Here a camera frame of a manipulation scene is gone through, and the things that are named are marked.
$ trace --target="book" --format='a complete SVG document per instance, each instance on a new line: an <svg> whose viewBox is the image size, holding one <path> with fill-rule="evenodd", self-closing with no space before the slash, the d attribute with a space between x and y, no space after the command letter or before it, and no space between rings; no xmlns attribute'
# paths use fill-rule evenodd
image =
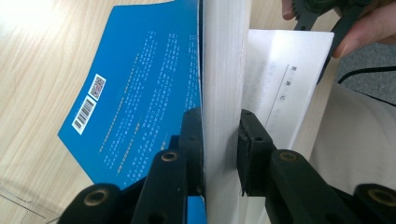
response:
<svg viewBox="0 0 396 224"><path fill-rule="evenodd" d="M93 183L125 189L199 107L198 2L113 7L86 81L58 135ZM189 223L205 204L189 197Z"/></svg>

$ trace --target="black cable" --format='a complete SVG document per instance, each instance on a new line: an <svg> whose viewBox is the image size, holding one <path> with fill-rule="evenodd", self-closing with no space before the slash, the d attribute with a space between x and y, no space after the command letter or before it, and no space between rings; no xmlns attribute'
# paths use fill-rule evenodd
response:
<svg viewBox="0 0 396 224"><path fill-rule="evenodd" d="M393 72L396 71L396 66L386 66L386 67L372 67L372 68L362 68L352 72L348 72L343 75L340 80L338 80L338 84L343 83L347 78L356 76L358 74L363 73L380 73L380 72Z"/></svg>

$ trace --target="light wood tabletop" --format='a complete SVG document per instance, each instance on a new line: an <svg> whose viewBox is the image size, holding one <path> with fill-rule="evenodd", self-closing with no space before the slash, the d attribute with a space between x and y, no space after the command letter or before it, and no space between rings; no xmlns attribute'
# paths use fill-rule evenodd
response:
<svg viewBox="0 0 396 224"><path fill-rule="evenodd" d="M89 72L113 6L149 0L0 0L0 190L59 216L92 184L57 133ZM256 0L250 27L292 29L281 1ZM330 31L325 15L316 30ZM337 62L320 83L296 148L312 148ZM0 198L0 223L22 223L26 211Z"/></svg>

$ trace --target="beige fabric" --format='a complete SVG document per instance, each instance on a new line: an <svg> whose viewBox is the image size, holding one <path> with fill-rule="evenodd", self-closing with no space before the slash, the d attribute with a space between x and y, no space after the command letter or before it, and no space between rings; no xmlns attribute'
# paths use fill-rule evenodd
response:
<svg viewBox="0 0 396 224"><path fill-rule="evenodd" d="M362 183L396 189L396 107L334 84L310 162L347 193Z"/></svg>

